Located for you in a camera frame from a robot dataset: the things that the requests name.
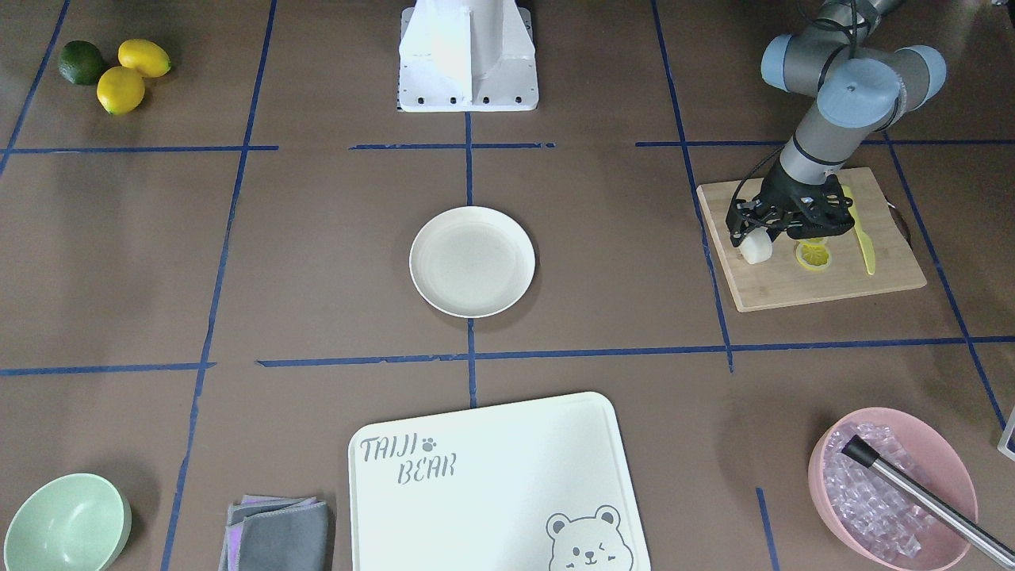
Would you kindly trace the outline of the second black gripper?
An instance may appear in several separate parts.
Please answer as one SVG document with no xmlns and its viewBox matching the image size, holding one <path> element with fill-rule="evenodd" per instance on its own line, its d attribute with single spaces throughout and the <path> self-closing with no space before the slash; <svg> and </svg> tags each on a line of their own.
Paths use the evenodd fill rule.
<svg viewBox="0 0 1015 571">
<path fill-rule="evenodd" d="M 784 232 L 790 179 L 793 177 L 782 166 L 774 166 L 762 181 L 759 193 L 751 200 L 739 198 L 738 194 L 747 180 L 740 181 L 726 210 L 726 230 L 733 248 L 739 248 L 747 232 L 754 228 L 765 228 L 769 235 Z"/>
</svg>

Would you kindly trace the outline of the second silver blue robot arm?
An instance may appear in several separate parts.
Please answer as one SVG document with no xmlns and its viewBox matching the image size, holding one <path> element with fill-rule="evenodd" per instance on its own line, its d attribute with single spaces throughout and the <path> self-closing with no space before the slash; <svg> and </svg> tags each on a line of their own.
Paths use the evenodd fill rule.
<svg viewBox="0 0 1015 571">
<path fill-rule="evenodd" d="M 726 211 L 733 246 L 751 237 L 805 240 L 852 230 L 852 200 L 838 171 L 872 133 L 932 100 L 948 76 L 935 48 L 865 48 L 898 7 L 898 1 L 825 1 L 802 32 L 777 35 L 766 47 L 764 81 L 814 102 L 773 153 L 757 195 L 733 195 Z"/>
</svg>

